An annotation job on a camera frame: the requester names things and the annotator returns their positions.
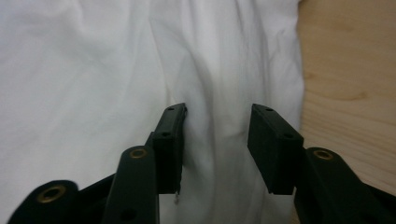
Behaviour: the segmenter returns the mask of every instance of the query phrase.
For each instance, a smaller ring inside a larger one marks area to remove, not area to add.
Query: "wrinkled white fabric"
[[[36,187],[114,173],[163,110],[186,103],[179,203],[161,223],[288,223],[248,153],[253,103],[295,128],[297,0],[2,1],[0,223]]]

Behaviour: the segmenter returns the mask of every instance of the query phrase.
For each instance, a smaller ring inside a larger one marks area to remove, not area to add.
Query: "light wood grain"
[[[396,195],[396,1],[303,0],[306,147]]]

